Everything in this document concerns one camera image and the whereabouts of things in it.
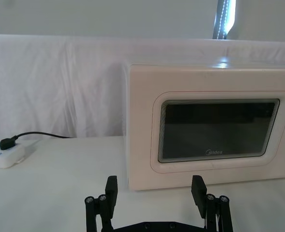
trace power strip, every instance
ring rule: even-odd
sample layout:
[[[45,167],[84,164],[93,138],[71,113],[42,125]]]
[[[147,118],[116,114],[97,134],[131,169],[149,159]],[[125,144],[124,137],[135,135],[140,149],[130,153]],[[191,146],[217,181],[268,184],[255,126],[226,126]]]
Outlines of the power strip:
[[[25,147],[22,144],[16,144],[7,150],[0,149],[0,168],[9,168],[15,163],[21,161],[25,155]]]

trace white microwave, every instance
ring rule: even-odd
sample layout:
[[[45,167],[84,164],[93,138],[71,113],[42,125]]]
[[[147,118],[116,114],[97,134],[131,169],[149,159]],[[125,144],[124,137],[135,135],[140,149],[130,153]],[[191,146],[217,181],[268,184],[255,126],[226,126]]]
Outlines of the white microwave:
[[[133,190],[285,178],[285,67],[132,65]]]

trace bolt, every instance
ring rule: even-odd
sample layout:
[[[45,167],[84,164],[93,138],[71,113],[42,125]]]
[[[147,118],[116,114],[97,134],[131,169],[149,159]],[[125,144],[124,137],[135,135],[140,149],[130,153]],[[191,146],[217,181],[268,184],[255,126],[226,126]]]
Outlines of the bolt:
[[[207,195],[207,198],[211,201],[214,200],[214,197],[212,195]]]
[[[100,199],[101,201],[104,201],[104,200],[106,199],[106,197],[105,197],[105,196],[101,196],[99,199]]]
[[[150,229],[150,227],[151,227],[150,223],[148,223],[148,222],[144,223],[144,228],[145,229]]]
[[[93,198],[92,197],[89,197],[85,200],[86,203],[91,203],[93,201]]]
[[[221,197],[221,201],[222,202],[228,202],[228,199],[227,199],[227,197]]]
[[[174,229],[176,227],[176,224],[173,222],[169,223],[169,228]]]

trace black power cord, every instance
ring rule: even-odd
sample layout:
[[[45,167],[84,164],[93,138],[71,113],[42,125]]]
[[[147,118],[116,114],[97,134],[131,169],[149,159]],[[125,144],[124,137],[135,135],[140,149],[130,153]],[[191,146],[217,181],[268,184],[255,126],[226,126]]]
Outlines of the black power cord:
[[[13,136],[12,138],[6,138],[6,139],[2,139],[0,141],[0,149],[1,150],[7,150],[11,147],[15,146],[15,141],[24,135],[28,135],[28,134],[43,134],[43,135],[49,135],[52,137],[56,137],[56,138],[61,138],[61,139],[69,139],[71,137],[65,137],[65,136],[60,136],[60,135],[56,135],[56,134],[50,134],[50,133],[45,133],[45,132],[39,132],[39,131],[31,131],[31,132],[26,132],[26,133],[21,133],[18,135]]]

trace white table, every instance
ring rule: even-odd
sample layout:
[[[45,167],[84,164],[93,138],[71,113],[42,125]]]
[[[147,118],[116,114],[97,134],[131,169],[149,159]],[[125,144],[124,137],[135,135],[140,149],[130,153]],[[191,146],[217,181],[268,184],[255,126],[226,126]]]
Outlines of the white table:
[[[122,137],[42,140],[27,153],[0,169],[0,232],[85,231],[84,199],[103,194],[109,175],[119,184],[114,228],[142,221],[203,226],[189,187],[128,190]],[[207,187],[230,198],[234,232],[285,232],[285,179]]]

